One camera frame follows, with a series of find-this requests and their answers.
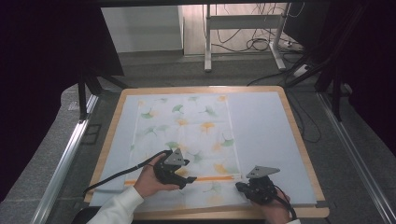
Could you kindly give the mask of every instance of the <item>wooden frame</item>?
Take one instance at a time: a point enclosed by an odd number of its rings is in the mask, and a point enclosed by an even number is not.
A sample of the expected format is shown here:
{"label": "wooden frame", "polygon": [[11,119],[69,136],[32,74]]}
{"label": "wooden frame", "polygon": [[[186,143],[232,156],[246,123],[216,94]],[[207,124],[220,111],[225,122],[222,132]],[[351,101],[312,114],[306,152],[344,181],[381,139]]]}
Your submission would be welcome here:
{"label": "wooden frame", "polygon": [[[123,104],[128,95],[144,95],[144,94],[186,94],[186,93],[234,93],[234,92],[268,92],[276,91],[279,94],[282,105],[285,109],[294,139],[299,148],[305,169],[308,173],[311,185],[314,189],[317,202],[325,202],[323,192],[320,188],[318,178],[312,166],[311,160],[306,151],[303,138],[297,127],[297,123],[292,114],[288,99],[285,92],[278,86],[260,86],[260,87],[173,87],[173,88],[143,88],[143,89],[127,89],[121,93],[119,102],[113,119],[111,120],[107,136],[102,147],[102,152],[96,164],[95,171],[92,176],[91,184],[97,183],[100,179],[101,173],[105,167],[106,158],[109,153],[111,143],[117,125],[120,120]],[[90,202],[93,191],[87,193],[85,202]],[[330,213],[327,206],[307,206],[294,208],[297,217],[327,217]],[[171,212],[148,212],[148,213],[135,213],[134,219],[262,219],[264,218],[260,211],[251,209],[245,206],[222,206],[212,208],[188,209]]]}

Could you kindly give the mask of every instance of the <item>human hand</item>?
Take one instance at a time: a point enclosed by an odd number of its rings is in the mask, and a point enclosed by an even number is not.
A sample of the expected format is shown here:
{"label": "human hand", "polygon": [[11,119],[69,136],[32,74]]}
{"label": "human hand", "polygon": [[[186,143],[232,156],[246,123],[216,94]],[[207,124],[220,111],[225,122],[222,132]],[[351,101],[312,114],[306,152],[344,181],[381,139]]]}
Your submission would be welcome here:
{"label": "human hand", "polygon": [[163,153],[158,157],[152,159],[152,161],[148,165],[145,165],[143,167],[142,173],[140,173],[140,176],[137,178],[136,183],[134,184],[134,188],[140,194],[140,196],[142,196],[142,198],[151,196],[157,193],[159,190],[179,189],[178,185],[162,184],[154,174],[154,164],[164,156],[165,154]]}
{"label": "human hand", "polygon": [[[286,202],[290,200],[288,195],[285,196],[277,189],[277,196]],[[291,221],[289,210],[277,200],[272,200],[268,204],[259,205],[251,201],[254,207],[259,208],[264,213],[265,219],[271,224],[285,224]]]}

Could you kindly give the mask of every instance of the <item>green leaf print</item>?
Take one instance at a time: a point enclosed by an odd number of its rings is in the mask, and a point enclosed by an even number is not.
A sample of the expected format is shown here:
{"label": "green leaf print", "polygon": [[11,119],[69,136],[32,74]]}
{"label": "green leaf print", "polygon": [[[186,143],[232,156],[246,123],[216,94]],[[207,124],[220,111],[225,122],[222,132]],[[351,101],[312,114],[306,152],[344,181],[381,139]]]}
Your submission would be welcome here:
{"label": "green leaf print", "polygon": [[161,99],[159,99],[159,101],[161,101],[161,103],[166,103],[167,101],[168,101],[168,99],[166,99],[166,98],[161,98]]}
{"label": "green leaf print", "polygon": [[167,143],[165,143],[165,145],[168,146],[169,149],[178,148],[178,143],[177,142],[167,142]]}
{"label": "green leaf print", "polygon": [[196,103],[197,100],[198,100],[198,96],[189,97],[189,101],[194,101]]}
{"label": "green leaf print", "polygon": [[162,131],[162,132],[166,133],[166,130],[168,130],[168,129],[169,129],[169,125],[164,124],[164,125],[159,126],[157,128],[157,131]]}
{"label": "green leaf print", "polygon": [[233,139],[226,139],[223,143],[221,143],[222,147],[230,147],[233,145]]}
{"label": "green leaf print", "polygon": [[152,119],[153,116],[150,114],[150,112],[151,112],[151,109],[149,110],[148,113],[146,113],[146,114],[141,114],[142,118],[143,118],[143,119]]}
{"label": "green leaf print", "polygon": [[201,151],[199,151],[197,154],[195,154],[195,155],[193,155],[194,156],[194,162],[195,163],[198,163],[198,162],[200,162],[201,160],[203,160],[204,158],[202,157],[202,152]]}
{"label": "green leaf print", "polygon": [[154,133],[155,136],[157,136],[157,134],[154,132],[154,129],[155,129],[155,126],[151,126],[151,127],[147,128],[147,129],[144,131],[145,135],[148,135],[149,133]]}
{"label": "green leaf print", "polygon": [[179,112],[183,114],[183,112],[180,111],[181,107],[183,107],[183,105],[175,105],[174,108],[172,109],[172,112]]}
{"label": "green leaf print", "polygon": [[207,105],[206,108],[205,108],[205,111],[201,112],[201,113],[207,113],[209,116],[212,116],[212,117],[216,117],[217,116],[216,112],[212,109],[212,106],[210,106],[210,105]]}
{"label": "green leaf print", "polygon": [[205,190],[204,192],[215,191],[217,194],[221,193],[221,184],[219,182],[212,182],[212,188],[209,190]]}

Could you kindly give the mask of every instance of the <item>white sleeve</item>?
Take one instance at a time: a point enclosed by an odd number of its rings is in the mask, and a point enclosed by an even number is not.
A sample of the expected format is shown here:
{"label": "white sleeve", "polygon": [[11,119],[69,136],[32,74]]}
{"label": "white sleeve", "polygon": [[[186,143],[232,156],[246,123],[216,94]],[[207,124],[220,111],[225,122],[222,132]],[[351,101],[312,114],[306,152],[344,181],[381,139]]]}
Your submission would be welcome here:
{"label": "white sleeve", "polygon": [[144,199],[136,189],[129,187],[123,193],[108,200],[88,223],[131,224],[134,219],[134,210],[143,201]]}
{"label": "white sleeve", "polygon": [[291,222],[288,222],[287,224],[301,224],[300,219],[295,219]]}

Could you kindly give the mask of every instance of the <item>gray floor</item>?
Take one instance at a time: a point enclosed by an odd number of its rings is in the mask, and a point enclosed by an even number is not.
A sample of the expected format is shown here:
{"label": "gray floor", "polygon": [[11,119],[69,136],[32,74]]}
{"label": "gray floor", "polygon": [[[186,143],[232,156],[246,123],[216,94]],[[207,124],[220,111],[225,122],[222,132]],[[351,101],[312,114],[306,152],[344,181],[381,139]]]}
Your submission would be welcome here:
{"label": "gray floor", "polygon": [[[170,87],[232,85],[245,86],[251,80],[277,72],[270,54],[218,55],[211,73],[204,72],[203,57],[181,57],[177,53],[121,54],[125,77],[120,80],[131,87]],[[276,85],[283,77],[264,79],[256,85]],[[361,182],[350,158],[313,89],[316,78],[288,90],[294,116],[304,140],[319,183],[330,206],[331,223],[383,223],[370,195]],[[98,106],[101,111],[92,118],[91,126],[100,125],[97,139],[86,135],[78,149],[70,172],[49,215],[48,223],[70,223],[86,206],[81,192],[89,185],[91,175],[106,136],[120,89],[101,80],[104,92]],[[62,157],[69,137],[78,122],[78,110],[69,108],[78,100],[77,87],[66,90],[62,107],[48,135],[7,198],[0,204],[0,223],[27,223]],[[396,159],[375,133],[348,104],[341,101],[341,116],[363,160],[384,190],[392,207],[396,207]],[[328,223],[323,218],[304,218],[302,223]]]}

